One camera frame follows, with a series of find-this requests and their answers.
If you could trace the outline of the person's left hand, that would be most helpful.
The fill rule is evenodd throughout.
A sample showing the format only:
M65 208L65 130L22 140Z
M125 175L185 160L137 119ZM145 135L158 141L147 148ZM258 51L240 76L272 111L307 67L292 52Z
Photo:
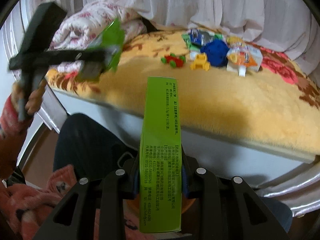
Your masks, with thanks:
M38 89L34 90L29 96L28 102L25 104L25 107L24 107L29 116L32 116L39 111L42 104L42 97L44 95L46 85L47 85L47 81L43 79L40 82ZM23 97L24 97L23 89L20 87L20 85L17 82L15 82L12 85L11 102L16 111L18 111L18 101L20 99L23 99Z

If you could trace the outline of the left forearm pink sleeve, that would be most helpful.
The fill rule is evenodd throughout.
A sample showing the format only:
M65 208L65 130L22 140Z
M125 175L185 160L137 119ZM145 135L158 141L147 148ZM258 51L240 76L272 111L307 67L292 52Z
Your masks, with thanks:
M27 136L33 118L20 122L9 96L1 114L0 172L1 180L9 178L14 172L18 155Z

